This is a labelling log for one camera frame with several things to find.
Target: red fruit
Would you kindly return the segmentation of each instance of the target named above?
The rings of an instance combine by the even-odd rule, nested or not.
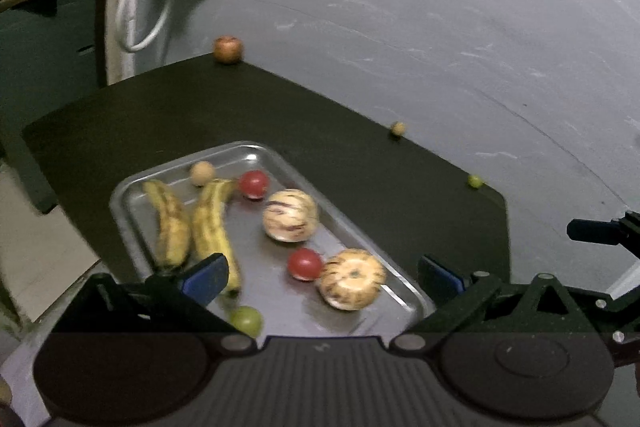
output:
[[[317,251],[310,248],[298,248],[289,256],[287,269],[295,279],[312,281],[320,277],[324,262]]]
[[[269,177],[262,171],[245,172],[238,180],[238,188],[250,200],[261,200],[267,193]]]

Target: silver tray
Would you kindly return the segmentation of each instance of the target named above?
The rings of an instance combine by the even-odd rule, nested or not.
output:
[[[358,312],[331,308],[316,285],[293,279],[287,272],[289,253],[301,244],[276,243],[262,229],[264,203],[235,195],[226,206],[225,226],[238,259],[242,292],[236,299],[216,298],[207,309],[226,319],[239,305],[260,311],[264,328],[258,344],[268,335],[297,337],[346,337],[379,335],[386,343],[434,311],[425,293],[329,200],[320,194],[281,156],[260,144],[234,142],[207,149],[140,172],[120,183],[111,195],[110,208],[130,257],[142,279],[156,270],[153,248],[158,235],[156,211],[142,190],[142,182],[157,178],[172,186],[175,194],[193,207],[199,188],[189,180],[190,166],[200,160],[212,163],[221,178],[237,178],[260,169],[270,178],[267,196],[282,188],[300,188],[318,204],[320,226],[306,247],[324,259],[344,248],[364,248],[382,261],[387,270],[383,292],[372,305]]]

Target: dark tabletop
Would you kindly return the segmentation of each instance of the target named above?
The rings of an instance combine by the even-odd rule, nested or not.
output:
[[[108,207],[124,178],[253,140],[282,155],[412,277],[428,254],[461,274],[508,279],[504,199],[386,128],[248,64],[205,55],[100,90],[24,137],[71,222],[123,281],[137,279]]]

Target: tray rim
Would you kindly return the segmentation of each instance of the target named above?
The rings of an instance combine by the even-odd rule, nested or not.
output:
[[[116,222],[124,246],[129,253],[129,258],[134,264],[136,272],[140,277],[146,279],[146,277],[151,275],[153,271],[150,263],[146,260],[145,253],[143,252],[142,247],[139,245],[139,240],[129,223],[129,219],[127,219],[126,217],[127,209],[124,208],[124,195],[127,189],[135,183],[140,183],[141,181],[152,176],[157,176],[162,172],[170,171],[177,166],[198,161],[202,159],[203,156],[225,152],[237,147],[249,147],[264,151],[278,165],[279,169],[285,171],[286,174],[290,176],[290,178],[296,181],[301,190],[313,194],[318,206],[334,216],[335,219],[339,219],[341,222],[343,222],[345,227],[351,230],[352,235],[364,246],[364,248],[367,251],[373,252],[374,255],[377,256],[380,261],[382,261],[382,263],[385,265],[385,268],[394,277],[396,277],[396,279],[398,279],[402,283],[402,285],[404,285],[409,291],[414,294],[415,298],[420,304],[420,307],[422,308],[421,318],[425,318],[426,316],[428,316],[429,309],[436,309],[436,305],[431,300],[431,298],[420,288],[420,286],[417,285],[416,282],[414,282],[408,275],[404,273],[404,271],[398,266],[398,264],[396,264],[395,261],[391,259],[389,254],[386,253],[386,251],[382,250],[382,248],[378,247],[378,245],[368,235],[366,235],[358,226],[356,226],[356,224],[354,224],[354,222],[349,219],[346,214],[343,214],[339,208],[337,208],[327,197],[325,197],[324,194],[322,194],[322,192],[317,190],[313,186],[313,184],[311,184],[311,182],[309,182],[300,172],[298,172],[272,148],[251,140],[237,140],[234,142],[228,142],[226,144],[203,149],[198,152],[194,152],[189,155],[170,160],[168,162],[157,165],[156,167],[151,167],[145,169],[144,171],[138,172],[137,174],[132,174],[131,176],[128,176],[123,181],[121,181],[118,185],[116,185],[109,199],[111,216]],[[135,247],[137,254],[136,256],[133,256],[131,253],[130,248],[132,246]]]

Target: green ball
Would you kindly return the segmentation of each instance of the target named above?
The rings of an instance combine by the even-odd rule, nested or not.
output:
[[[480,188],[484,185],[482,178],[480,176],[476,176],[475,174],[469,174],[469,177],[466,179],[466,182],[471,188]]]
[[[251,306],[240,306],[229,316],[229,323],[238,331],[255,339],[262,331],[262,315]]]

